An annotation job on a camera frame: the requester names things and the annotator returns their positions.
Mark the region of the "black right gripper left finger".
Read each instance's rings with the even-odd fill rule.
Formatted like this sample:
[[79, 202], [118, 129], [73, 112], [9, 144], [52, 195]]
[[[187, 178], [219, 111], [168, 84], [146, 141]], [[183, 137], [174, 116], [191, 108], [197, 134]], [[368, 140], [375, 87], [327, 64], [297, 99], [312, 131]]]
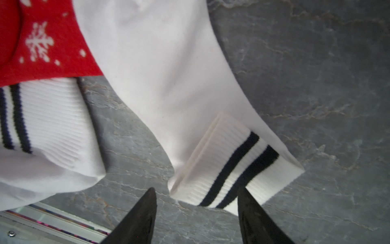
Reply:
[[151, 244], [156, 212], [156, 192], [149, 188], [101, 244]]

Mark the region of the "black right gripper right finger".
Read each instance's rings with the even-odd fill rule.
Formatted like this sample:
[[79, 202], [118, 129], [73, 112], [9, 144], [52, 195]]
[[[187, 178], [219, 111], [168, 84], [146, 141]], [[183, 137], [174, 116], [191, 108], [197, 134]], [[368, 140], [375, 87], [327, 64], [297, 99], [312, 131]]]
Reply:
[[237, 199], [244, 244], [294, 244], [246, 188], [238, 190]]

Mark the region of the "red patterned sock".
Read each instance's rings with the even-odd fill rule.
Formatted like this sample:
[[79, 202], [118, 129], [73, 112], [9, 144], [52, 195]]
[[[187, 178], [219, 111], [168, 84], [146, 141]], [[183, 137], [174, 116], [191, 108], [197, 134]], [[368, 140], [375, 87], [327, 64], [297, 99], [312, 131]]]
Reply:
[[102, 74], [72, 1], [1, 1], [1, 86]]

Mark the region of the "white sock two black stripes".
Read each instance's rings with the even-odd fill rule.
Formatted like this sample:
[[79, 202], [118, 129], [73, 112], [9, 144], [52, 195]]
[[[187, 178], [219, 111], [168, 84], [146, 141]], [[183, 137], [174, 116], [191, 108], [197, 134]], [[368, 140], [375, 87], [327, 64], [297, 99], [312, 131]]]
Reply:
[[88, 189], [105, 175], [76, 79], [1, 88], [1, 210]]

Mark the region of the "white striped ankle sock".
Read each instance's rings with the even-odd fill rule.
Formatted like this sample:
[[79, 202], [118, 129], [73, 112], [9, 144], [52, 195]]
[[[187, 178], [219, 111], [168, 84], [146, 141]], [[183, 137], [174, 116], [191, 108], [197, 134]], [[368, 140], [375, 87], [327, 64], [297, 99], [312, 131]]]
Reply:
[[168, 155], [173, 199], [237, 214], [239, 188], [263, 204], [304, 172], [240, 88], [205, 1], [73, 8], [103, 75]]

